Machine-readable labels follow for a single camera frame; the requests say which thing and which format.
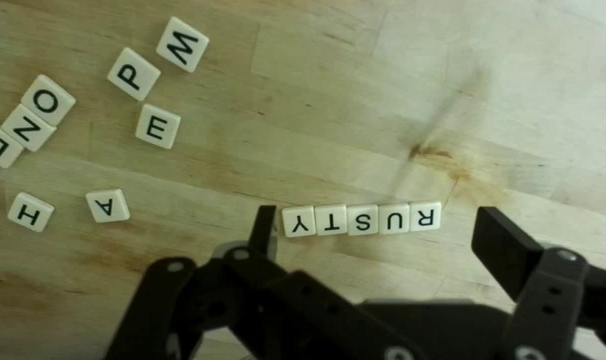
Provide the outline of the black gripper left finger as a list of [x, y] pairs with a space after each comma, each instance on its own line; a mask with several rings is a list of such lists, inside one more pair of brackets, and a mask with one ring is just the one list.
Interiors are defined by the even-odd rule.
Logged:
[[393, 326], [304, 272], [275, 262], [276, 209], [262, 206], [251, 237], [199, 266], [153, 262], [105, 360], [191, 360], [211, 330], [230, 330], [256, 360], [411, 360]]

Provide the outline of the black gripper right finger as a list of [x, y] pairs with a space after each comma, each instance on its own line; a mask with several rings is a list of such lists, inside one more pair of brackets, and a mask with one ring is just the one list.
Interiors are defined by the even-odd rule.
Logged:
[[514, 300], [500, 360], [588, 360], [579, 327], [606, 345], [606, 270], [563, 246], [543, 246], [502, 209], [481, 206], [472, 251]]

